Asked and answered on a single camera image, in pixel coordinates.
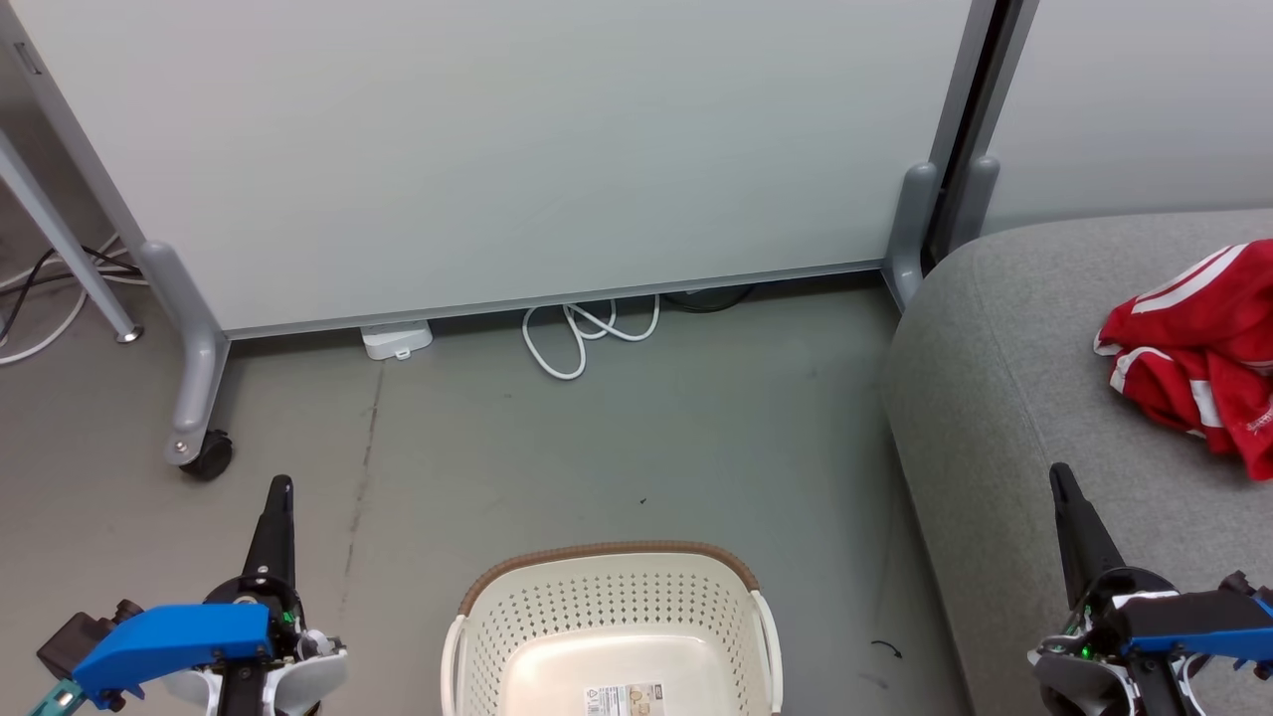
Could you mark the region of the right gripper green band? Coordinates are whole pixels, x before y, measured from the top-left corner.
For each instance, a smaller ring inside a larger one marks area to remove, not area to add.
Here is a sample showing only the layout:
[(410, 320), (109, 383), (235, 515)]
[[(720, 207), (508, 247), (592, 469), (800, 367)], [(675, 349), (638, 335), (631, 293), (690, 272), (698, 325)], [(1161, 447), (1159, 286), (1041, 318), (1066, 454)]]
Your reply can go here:
[(1190, 679), (1206, 657), (1128, 647), (1113, 619), (1132, 600), (1178, 598), (1164, 577), (1127, 567), (1068, 462), (1049, 469), (1069, 617), (1029, 654), (1051, 716), (1206, 716)]

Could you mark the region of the wide white partition panel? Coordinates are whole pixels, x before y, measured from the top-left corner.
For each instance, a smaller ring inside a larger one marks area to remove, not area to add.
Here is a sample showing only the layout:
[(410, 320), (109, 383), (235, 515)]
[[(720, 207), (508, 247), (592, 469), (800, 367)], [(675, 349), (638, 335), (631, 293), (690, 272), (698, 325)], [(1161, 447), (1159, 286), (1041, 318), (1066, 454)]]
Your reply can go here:
[(227, 333), (885, 257), (974, 0), (9, 0)]

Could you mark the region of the paper label in basket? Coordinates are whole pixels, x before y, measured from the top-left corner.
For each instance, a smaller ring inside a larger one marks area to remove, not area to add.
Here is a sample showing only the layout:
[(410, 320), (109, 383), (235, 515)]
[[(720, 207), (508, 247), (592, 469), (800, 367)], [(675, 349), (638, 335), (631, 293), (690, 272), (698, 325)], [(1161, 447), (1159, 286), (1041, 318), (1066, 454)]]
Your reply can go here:
[(586, 689), (586, 716), (667, 716), (665, 689), (658, 682), (642, 682)]

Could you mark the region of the white power adapter box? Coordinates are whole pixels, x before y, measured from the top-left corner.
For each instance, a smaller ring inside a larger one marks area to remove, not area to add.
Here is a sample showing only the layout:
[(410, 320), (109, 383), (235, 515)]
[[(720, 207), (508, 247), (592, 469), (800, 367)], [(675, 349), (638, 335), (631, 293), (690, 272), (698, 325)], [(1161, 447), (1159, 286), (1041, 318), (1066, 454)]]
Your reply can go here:
[(373, 361), (406, 361), (434, 340), (428, 320), (362, 326), (360, 335), (365, 353)]

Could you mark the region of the black caster wheel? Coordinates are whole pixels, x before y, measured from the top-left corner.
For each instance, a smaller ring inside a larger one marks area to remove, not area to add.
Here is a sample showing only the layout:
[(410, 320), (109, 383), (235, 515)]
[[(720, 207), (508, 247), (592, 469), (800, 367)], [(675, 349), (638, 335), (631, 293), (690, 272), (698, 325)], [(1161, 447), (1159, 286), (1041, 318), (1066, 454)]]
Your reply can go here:
[(200, 452), (191, 457), (191, 461), (183, 462), (179, 470), (193, 480), (209, 483), (227, 471), (233, 457), (236, 457), (236, 443), (227, 431), (206, 431)]

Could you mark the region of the grey partition post with caster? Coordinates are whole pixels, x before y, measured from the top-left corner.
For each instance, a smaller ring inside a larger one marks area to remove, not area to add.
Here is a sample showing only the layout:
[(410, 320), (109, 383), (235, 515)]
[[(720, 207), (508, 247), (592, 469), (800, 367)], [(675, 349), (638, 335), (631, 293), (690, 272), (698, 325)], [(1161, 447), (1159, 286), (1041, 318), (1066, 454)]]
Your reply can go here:
[(139, 260), (154, 296), (179, 334), (185, 364), (165, 447), (167, 461), (179, 468), (200, 452), (205, 432), (213, 431), (210, 418), (227, 368), (230, 340), (176, 250), (163, 242), (145, 240), (45, 59), (41, 59), (34, 41), (22, 25), (11, 0), (0, 0), (0, 48), (25, 73), (25, 83), (45, 118), (59, 134), (104, 217), (109, 218), (131, 256)]

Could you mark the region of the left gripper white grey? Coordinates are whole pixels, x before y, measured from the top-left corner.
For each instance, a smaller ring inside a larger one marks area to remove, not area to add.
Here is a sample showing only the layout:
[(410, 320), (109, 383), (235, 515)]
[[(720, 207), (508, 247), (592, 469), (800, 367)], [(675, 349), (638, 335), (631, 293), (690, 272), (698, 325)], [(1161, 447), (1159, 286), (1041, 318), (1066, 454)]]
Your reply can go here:
[(342, 640), (306, 626), (294, 587), (293, 498), (292, 476), (272, 476), (250, 545), (250, 575), (223, 582), (206, 599), (269, 606), (272, 656), (218, 660), (163, 678), (173, 697), (204, 716), (317, 716), (322, 699), (348, 680)]

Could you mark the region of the grey partition post with foot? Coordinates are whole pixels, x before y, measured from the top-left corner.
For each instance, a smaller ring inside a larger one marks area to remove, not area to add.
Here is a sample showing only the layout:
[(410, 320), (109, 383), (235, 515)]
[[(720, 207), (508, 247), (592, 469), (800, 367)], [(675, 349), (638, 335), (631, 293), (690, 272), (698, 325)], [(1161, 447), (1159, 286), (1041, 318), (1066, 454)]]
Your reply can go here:
[(945, 172), (956, 155), (961, 122), (976, 87), (975, 76), (987, 37), (990, 36), (995, 4), (997, 0), (970, 0), (928, 159), (911, 166), (903, 176), (887, 251), (878, 269), (901, 312), (923, 282), (922, 250)]
[(929, 227), (928, 251), (934, 262), (981, 234), (1001, 175), (990, 140), (1037, 4), (1040, 0), (973, 0), (960, 48), (967, 56), (967, 71), (952, 87), (960, 99), (959, 125)]

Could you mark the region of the grey fabric sofa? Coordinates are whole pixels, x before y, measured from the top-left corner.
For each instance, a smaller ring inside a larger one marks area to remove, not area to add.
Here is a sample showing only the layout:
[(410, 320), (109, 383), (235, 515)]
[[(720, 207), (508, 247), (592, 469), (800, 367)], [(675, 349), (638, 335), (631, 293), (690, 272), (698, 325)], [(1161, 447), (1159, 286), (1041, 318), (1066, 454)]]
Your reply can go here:
[(1054, 462), (1129, 564), (1273, 589), (1273, 483), (1143, 417), (1094, 352), (1115, 304), (1253, 240), (1273, 209), (1027, 226), (955, 250), (910, 299), (882, 394), (975, 716), (1046, 716), (1027, 654), (1068, 613)]

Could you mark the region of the cream perforated laundry basket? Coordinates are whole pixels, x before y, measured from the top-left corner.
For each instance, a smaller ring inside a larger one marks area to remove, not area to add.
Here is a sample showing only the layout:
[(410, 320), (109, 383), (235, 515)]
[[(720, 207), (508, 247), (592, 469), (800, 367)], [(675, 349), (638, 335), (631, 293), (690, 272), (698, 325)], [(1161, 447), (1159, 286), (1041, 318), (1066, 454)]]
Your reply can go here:
[(505, 559), (460, 600), (442, 716), (586, 716), (586, 689), (658, 682), (667, 716), (782, 716), (782, 638), (754, 572), (696, 541)]

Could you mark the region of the grey metal table leg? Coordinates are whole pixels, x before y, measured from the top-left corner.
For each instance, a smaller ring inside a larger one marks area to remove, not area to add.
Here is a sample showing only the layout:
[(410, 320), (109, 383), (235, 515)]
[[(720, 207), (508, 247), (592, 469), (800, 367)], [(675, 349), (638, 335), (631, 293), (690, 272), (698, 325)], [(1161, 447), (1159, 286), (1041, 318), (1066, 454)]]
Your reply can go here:
[(115, 329), (115, 340), (118, 343), (127, 344), (140, 339), (144, 329), (123, 311), (123, 304), (118, 303), (113, 290), (109, 290), (107, 280), (101, 276), (99, 268), (94, 262), (98, 255), (92, 254), (87, 246), (81, 245), (81, 241), (76, 240), (67, 222), (61, 218), (59, 209), (55, 208), (45, 189), (39, 186), (17, 147), (1, 127), (0, 181), (25, 210), (27, 217), (34, 222), (38, 231), (45, 233), (45, 240), (50, 245), (45, 259), (37, 260), (34, 268), (24, 276), (23, 285), (18, 290), (17, 303), (25, 302), (38, 271), (45, 268), (50, 259), (62, 259), (62, 262), (67, 265), (69, 271), (81, 285), (79, 304), (87, 304), (90, 299), (90, 303), (95, 304), (104, 320)]

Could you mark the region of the red garment with white stripes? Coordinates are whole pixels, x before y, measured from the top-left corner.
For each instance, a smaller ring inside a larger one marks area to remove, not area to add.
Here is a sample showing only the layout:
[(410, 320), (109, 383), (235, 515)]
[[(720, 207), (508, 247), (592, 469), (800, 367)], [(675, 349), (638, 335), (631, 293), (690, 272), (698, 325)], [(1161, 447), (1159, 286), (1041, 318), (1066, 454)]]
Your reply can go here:
[(1146, 417), (1273, 480), (1273, 240), (1214, 251), (1118, 304), (1094, 352)]

